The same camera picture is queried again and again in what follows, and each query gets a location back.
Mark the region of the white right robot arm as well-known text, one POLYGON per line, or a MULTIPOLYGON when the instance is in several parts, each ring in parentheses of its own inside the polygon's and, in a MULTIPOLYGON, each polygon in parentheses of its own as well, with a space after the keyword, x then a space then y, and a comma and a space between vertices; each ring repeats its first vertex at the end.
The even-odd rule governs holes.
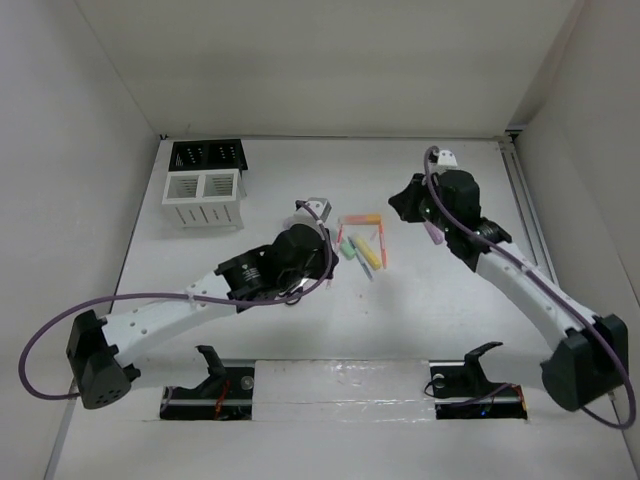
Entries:
POLYGON ((402 221, 430 223, 443 232, 449 251, 536 327, 552 351, 541 364, 542 385, 557 405, 584 409, 622 387, 630 411, 637 411, 624 321, 596 314, 542 275, 512 237, 482 215, 480 188, 470 173, 416 173, 388 203, 402 221))

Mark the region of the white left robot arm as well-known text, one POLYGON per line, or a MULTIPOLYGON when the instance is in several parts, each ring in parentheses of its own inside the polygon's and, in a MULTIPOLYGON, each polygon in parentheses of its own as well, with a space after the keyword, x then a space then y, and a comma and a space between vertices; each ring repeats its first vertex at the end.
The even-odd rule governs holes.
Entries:
POLYGON ((125 396, 141 375, 134 363, 147 351, 208 321, 299 299, 302 281, 320 286, 337 262, 323 224, 295 223, 179 293, 149 295, 148 304, 121 314, 79 314, 66 355, 82 405, 100 409, 125 396))

